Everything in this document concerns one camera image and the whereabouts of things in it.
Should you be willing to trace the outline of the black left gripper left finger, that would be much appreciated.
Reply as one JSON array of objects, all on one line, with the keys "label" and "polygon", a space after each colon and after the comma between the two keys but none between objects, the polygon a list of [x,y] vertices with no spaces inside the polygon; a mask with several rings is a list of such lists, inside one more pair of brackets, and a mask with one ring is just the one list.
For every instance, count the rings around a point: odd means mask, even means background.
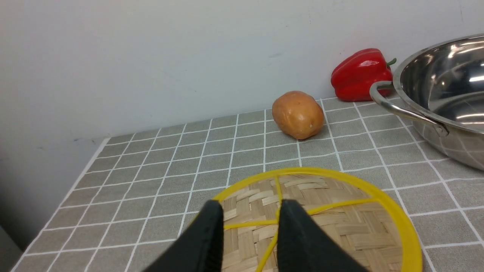
[{"label": "black left gripper left finger", "polygon": [[181,236],[144,272],[221,272],[223,208],[208,200]]}]

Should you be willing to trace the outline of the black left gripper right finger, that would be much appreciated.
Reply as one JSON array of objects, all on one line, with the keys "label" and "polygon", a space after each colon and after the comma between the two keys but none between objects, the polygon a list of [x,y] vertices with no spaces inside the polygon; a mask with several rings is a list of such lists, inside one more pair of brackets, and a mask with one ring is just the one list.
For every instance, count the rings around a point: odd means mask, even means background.
[{"label": "black left gripper right finger", "polygon": [[366,272],[292,199],[279,213],[277,265],[280,272]]}]

